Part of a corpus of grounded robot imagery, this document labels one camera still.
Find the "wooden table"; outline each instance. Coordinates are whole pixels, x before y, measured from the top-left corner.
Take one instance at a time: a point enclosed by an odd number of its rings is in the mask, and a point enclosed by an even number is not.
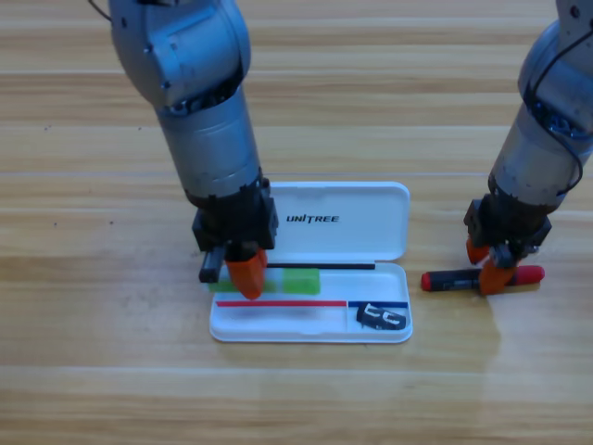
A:
[[[419,289],[424,271],[468,265],[462,218],[554,2],[239,5],[272,180],[410,189],[413,337],[214,341],[194,209],[107,23],[82,0],[1,0],[0,443],[593,443],[590,175],[530,260],[540,288]]]

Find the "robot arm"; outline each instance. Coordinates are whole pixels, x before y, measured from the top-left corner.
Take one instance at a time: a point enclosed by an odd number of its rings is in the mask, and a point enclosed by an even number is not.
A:
[[[242,82],[250,63],[234,0],[109,0],[126,74],[158,116],[206,252],[200,281],[222,263],[248,298],[263,288],[278,218],[263,177]]]
[[[496,293],[543,243],[548,215],[583,176],[593,149],[593,2],[557,0],[559,20],[529,52],[519,78],[523,104],[464,222],[468,254],[489,255],[480,276]]]

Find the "open plastic case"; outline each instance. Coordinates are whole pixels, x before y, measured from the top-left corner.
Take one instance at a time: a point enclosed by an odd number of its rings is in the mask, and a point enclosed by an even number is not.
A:
[[[259,306],[242,306],[246,299],[236,292],[216,293],[210,333],[230,342],[399,343],[410,338],[406,273],[393,262],[377,262],[394,261],[406,251],[408,189],[399,183],[318,182],[276,183],[271,190],[280,226],[269,263],[338,263],[353,269],[321,269],[318,295],[264,293],[256,300]],[[296,304],[283,306],[286,300]],[[330,304],[315,306],[319,302]],[[357,311],[365,302],[403,315],[405,327],[362,325]]]

